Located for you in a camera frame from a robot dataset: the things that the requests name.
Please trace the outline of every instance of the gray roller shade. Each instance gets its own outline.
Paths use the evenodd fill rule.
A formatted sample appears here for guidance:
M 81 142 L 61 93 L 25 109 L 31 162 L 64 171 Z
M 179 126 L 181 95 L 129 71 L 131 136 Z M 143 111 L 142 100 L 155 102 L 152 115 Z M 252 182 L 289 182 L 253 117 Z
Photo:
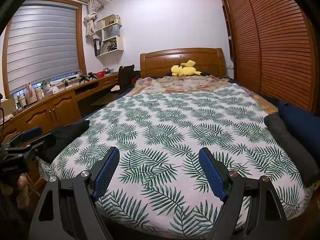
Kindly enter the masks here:
M 77 6 L 27 0 L 12 18 L 7 51 L 10 94 L 27 83 L 79 71 Z

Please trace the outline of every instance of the wardrobe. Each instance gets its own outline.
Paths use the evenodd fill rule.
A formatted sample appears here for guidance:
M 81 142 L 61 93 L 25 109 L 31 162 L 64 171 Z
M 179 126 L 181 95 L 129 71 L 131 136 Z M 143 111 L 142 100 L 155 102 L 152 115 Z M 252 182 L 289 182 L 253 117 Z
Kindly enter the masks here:
M 235 79 L 313 111 L 318 53 L 313 26 L 294 0 L 222 0 Z

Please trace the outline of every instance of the pikachu plush toy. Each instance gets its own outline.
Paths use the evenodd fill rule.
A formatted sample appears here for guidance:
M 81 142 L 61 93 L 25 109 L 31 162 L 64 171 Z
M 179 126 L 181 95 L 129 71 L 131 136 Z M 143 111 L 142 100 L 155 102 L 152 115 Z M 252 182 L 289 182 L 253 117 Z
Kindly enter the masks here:
M 176 65 L 171 68 L 172 76 L 192 76 L 198 75 L 201 76 L 201 72 L 197 71 L 193 66 L 196 63 L 192 60 L 189 60 L 187 63 L 181 63 L 180 66 Z

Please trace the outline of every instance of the bed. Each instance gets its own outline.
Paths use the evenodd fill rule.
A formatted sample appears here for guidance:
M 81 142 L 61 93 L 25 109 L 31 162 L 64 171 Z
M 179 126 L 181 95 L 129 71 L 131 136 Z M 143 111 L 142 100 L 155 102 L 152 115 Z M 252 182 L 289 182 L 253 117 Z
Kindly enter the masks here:
M 215 77 L 145 78 L 163 76 L 189 59 Z M 225 75 L 221 49 L 153 52 L 142 54 L 140 63 L 144 79 L 135 91 L 91 115 L 87 132 L 52 164 L 39 161 L 44 179 L 74 177 L 116 146 L 119 166 L 97 202 L 103 214 L 151 235 L 204 239 L 222 204 L 197 158 L 199 149 L 208 147 L 229 170 L 256 179 L 269 176 L 288 219 L 304 212 L 314 186 L 303 186 L 296 166 L 264 125 L 268 108 L 254 93 L 217 79 Z M 248 205 L 244 198 L 237 228 L 244 225 Z

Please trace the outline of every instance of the chair backrest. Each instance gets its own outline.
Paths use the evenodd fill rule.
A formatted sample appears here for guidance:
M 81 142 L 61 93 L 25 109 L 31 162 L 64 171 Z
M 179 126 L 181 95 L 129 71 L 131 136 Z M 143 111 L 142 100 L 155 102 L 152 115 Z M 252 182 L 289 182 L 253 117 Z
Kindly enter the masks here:
M 134 65 L 131 66 L 120 66 L 118 71 L 119 87 L 120 90 L 130 86 L 133 78 Z

